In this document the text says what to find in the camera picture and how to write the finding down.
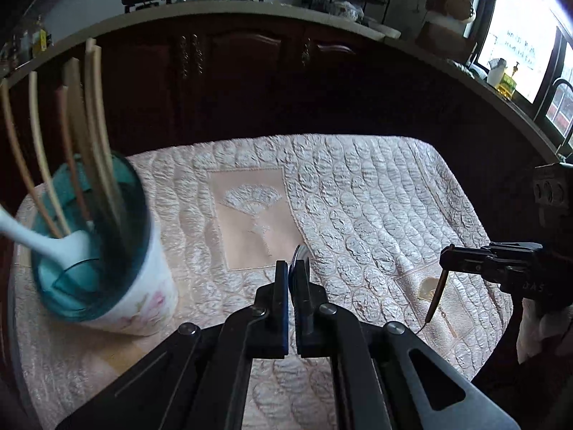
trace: countertop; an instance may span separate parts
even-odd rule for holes
[[[363,25],[348,21],[346,19],[325,14],[318,11],[312,11],[306,8],[299,8],[280,3],[260,3],[253,1],[188,1],[185,3],[174,3],[170,5],[155,6],[141,11],[131,12],[129,14],[118,15],[91,25],[75,34],[66,37],[57,42],[53,47],[42,53],[39,57],[24,64],[19,68],[9,80],[10,86],[20,81],[31,71],[37,69],[40,65],[51,58],[64,53],[72,47],[83,43],[90,37],[98,37],[101,34],[109,33],[130,25],[136,25],[152,20],[173,18],[176,16],[185,16],[192,14],[257,14],[267,16],[277,16],[282,18],[299,19],[303,21],[324,24],[331,27],[339,28],[354,34],[368,37],[384,43],[397,50],[403,51],[422,62],[432,65],[434,68],[454,77],[469,89],[473,90],[483,100],[490,103],[500,114],[510,121],[519,132],[536,148],[540,155],[548,162],[553,163],[557,160],[555,155],[555,146],[547,139],[545,134],[534,124],[523,111],[498,95],[493,89],[472,80],[462,71],[452,66],[444,59],[434,56],[425,50],[414,45],[412,42],[405,42],[399,39],[386,37],[384,34]]]

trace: quilted bedspread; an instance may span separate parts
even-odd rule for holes
[[[297,244],[312,253],[312,280],[360,320],[399,320],[417,331],[450,243],[488,237],[444,160],[405,137],[273,136],[175,147],[131,157],[161,227],[179,290],[168,327],[149,337],[110,334],[54,320],[39,302],[30,255],[12,269],[22,373],[52,429],[177,325],[222,323],[273,281],[276,260]],[[32,200],[18,218],[30,225]],[[479,276],[452,273],[421,337],[471,379],[512,313],[511,299]],[[327,359],[255,360],[244,428],[336,427]]]

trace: white spoon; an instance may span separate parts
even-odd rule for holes
[[[0,233],[50,258],[63,271],[85,260],[94,259],[90,250],[90,234],[87,231],[75,231],[61,239],[43,236],[18,223],[2,206]]]

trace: cabinet handle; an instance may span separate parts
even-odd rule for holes
[[[195,67],[197,69],[197,74],[201,75],[203,74],[203,52],[201,51],[199,37],[197,37],[197,34],[193,34],[192,39],[193,48],[195,50]]]
[[[187,51],[187,37],[184,35],[179,38],[179,57],[181,61],[181,78],[186,80],[189,68],[189,52]]]
[[[307,39],[307,41],[304,44],[302,61],[304,67],[307,67],[308,63],[310,63],[310,39]]]

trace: wooden chopstick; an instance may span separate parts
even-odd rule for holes
[[[68,119],[68,87],[61,86],[56,91],[59,125],[62,132],[62,143],[64,144],[64,154],[70,173],[70,181],[76,195],[77,206],[80,208],[81,216],[84,221],[91,221],[90,210],[85,203],[84,191],[81,188],[80,179],[77,173],[76,161],[73,157],[72,135],[70,133],[70,124]]]
[[[46,192],[50,202],[52,202],[52,207],[56,213],[59,224],[64,230],[64,234],[70,235],[72,231],[68,226],[66,217],[64,215],[64,210],[59,202],[58,195],[54,188],[54,183],[52,182],[52,175],[50,174],[50,168],[48,167],[48,160],[46,158],[46,152],[44,150],[44,141],[42,140],[42,130],[39,125],[39,113],[38,113],[38,73],[32,71],[28,75],[28,107],[30,108],[30,126],[32,128],[32,138],[34,140],[34,150],[36,152],[36,159],[38,160],[39,172],[42,175],[42,179],[46,184]]]
[[[105,126],[105,111],[104,111],[104,99],[103,99],[103,88],[101,85],[101,47],[94,45],[91,50],[92,56],[92,74],[93,74],[93,100],[95,102],[95,113],[97,129],[99,132],[99,140],[101,145],[101,150],[105,158],[105,162],[108,166],[108,171],[112,174],[114,173],[113,158],[110,149],[110,139],[107,133],[107,127]]]
[[[108,140],[107,127],[105,126],[103,88],[101,85],[101,47],[94,45],[88,55],[90,58],[89,65],[92,73],[91,88],[93,89],[93,92],[91,96],[97,125],[95,128],[97,141],[106,166],[107,173],[105,179],[107,179],[110,186],[111,201],[113,205],[117,207],[115,210],[116,215],[122,230],[125,232],[125,228],[123,228],[123,222],[125,221],[125,204],[117,184],[117,180],[114,176],[113,157],[110,149],[110,141]]]
[[[93,44],[90,44],[92,39],[88,39],[86,43],[85,62],[84,62],[84,98],[85,98],[85,114],[88,120],[88,132],[90,135],[90,144],[94,157],[94,164],[98,178],[102,184],[102,189],[105,193],[108,205],[115,220],[116,227],[121,228],[122,218],[120,212],[119,202],[117,201],[117,194],[113,190],[113,182],[115,179],[113,175],[110,176],[110,171],[104,153],[101,147],[101,140],[99,129],[96,119],[95,108],[95,95],[93,90]]]
[[[24,160],[24,155],[22,155],[22,149],[20,148],[20,144],[18,142],[18,136],[16,135],[16,128],[14,126],[14,116],[12,115],[12,107],[10,105],[10,95],[8,94],[8,81],[3,79],[0,83],[0,90],[1,90],[1,98],[2,98],[2,109],[4,111],[4,122],[6,123],[6,130],[8,132],[8,140],[10,142],[10,148],[12,149],[12,154],[14,155],[14,159],[16,160],[16,165],[18,165],[18,170],[20,175],[22,176],[22,180],[24,181],[24,185],[28,191],[28,194],[32,196],[34,204],[38,209],[39,214],[44,218],[46,225],[48,225],[48,229],[52,233],[52,235],[56,238],[61,238],[62,233],[59,228],[56,226],[54,221],[50,218],[48,211],[38,195],[35,192],[34,188],[34,181],[32,180],[32,176],[30,175],[30,171],[26,165],[26,161]]]
[[[121,228],[117,225],[116,219],[111,211],[110,201],[104,191],[103,183],[95,164],[92,141],[82,99],[80,79],[80,62],[77,58],[72,58],[64,65],[64,82],[68,87],[68,114],[72,132],[81,155],[85,174],[92,188],[96,206],[101,212],[108,228],[119,234],[121,238]]]

